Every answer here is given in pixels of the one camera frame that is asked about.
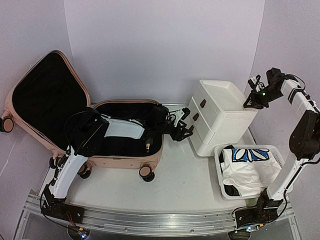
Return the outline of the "frosted gold-capped cosmetic bottle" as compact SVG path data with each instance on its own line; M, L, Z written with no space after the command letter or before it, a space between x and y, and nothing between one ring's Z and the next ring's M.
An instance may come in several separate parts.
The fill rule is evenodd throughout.
M145 148L147 153L149 153L150 147L152 144L153 144L153 137L151 134L148 133L145 135Z

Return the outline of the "white three-drawer storage cabinet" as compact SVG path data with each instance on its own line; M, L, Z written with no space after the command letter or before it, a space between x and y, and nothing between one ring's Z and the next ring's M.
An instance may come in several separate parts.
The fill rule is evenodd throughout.
M187 124L192 146L200 157L211 157L219 145L236 144L258 110L243 107L245 95L231 81L201 79L191 97Z

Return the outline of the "white garment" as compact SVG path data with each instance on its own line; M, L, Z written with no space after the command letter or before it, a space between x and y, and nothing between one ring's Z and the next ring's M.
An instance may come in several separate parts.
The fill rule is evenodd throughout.
M224 148L221 156L222 182L241 197L259 195L282 169L268 148Z

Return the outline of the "dark denim jeans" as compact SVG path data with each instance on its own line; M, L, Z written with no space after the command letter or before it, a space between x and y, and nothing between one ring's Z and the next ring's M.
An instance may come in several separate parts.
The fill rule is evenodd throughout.
M219 159L219 164L220 164L220 170L223 173L223 170L225 169L225 161L224 161L223 153L220 153L218 159ZM224 186L224 190L228 196L232 196L232 197L239 196L238 190L233 185L223 184L223 186Z

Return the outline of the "pink hard-shell suitcase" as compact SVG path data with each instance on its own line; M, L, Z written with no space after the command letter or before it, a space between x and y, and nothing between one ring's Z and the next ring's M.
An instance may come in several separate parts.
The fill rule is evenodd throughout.
M54 50L40 59L10 91L5 100L0 130L10 133L20 126L52 152L55 164L67 149L68 132L81 117L81 111L94 109L112 117L128 117L147 123L159 103L150 99L105 100L92 104L90 95L68 58ZM144 139L111 136L102 141L78 174L86 179L92 167L139 169L159 164L164 136L157 133L150 149Z

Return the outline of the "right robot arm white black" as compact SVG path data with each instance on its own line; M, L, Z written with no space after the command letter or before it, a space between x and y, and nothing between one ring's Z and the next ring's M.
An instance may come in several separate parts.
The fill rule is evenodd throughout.
M266 72L267 85L257 75L248 80L251 92L244 108L262 110L269 103L285 97L300 120L289 138L290 154L275 180L263 190L256 205L235 210L237 226L269 224L276 221L281 204L287 204L287 193L305 166L317 165L313 158L320 152L320 109L305 91L305 82L296 75L282 73L278 68Z

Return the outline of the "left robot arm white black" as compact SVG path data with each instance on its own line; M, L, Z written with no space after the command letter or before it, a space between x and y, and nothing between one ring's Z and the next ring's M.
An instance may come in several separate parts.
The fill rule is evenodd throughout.
M75 176L87 160L100 151L104 138L145 139L148 150L151 139L158 133L168 134L177 142L193 134L184 123L190 114L187 107L172 112L166 110L164 120L154 130L136 119L111 117L92 108L79 114L81 118L73 131L65 134L68 142L66 152L57 162L53 179L40 196L40 212L50 221L60 219L72 224L82 221L84 208L66 204L65 201Z

